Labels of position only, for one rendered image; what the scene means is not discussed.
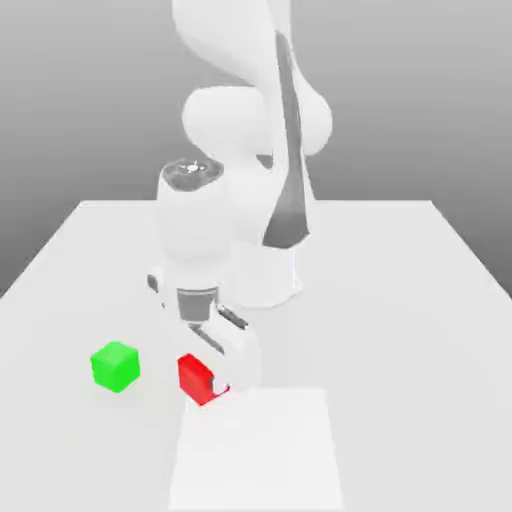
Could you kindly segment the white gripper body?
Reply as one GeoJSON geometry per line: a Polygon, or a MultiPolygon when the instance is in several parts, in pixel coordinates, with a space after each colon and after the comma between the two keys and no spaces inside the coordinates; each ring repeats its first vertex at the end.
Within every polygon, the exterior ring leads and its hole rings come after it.
{"type": "Polygon", "coordinates": [[[186,349],[214,377],[224,379],[232,391],[243,392],[260,385],[261,351],[255,331],[234,314],[212,314],[201,324],[185,328],[186,349]]]}

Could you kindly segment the small red cube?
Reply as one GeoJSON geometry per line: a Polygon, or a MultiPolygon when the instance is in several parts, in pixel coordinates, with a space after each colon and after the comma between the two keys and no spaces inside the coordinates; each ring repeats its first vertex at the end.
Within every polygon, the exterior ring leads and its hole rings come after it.
{"type": "Polygon", "coordinates": [[[192,354],[177,360],[179,386],[197,405],[204,406],[230,390],[226,386],[221,392],[213,388],[214,374],[192,354]]]}

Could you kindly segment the small green cube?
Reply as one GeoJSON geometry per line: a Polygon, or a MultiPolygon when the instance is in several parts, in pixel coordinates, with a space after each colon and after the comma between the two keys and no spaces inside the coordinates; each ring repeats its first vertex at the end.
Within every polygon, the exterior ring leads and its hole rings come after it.
{"type": "Polygon", "coordinates": [[[120,393],[140,376],[139,351],[120,341],[110,341],[90,356],[94,382],[120,393]]]}

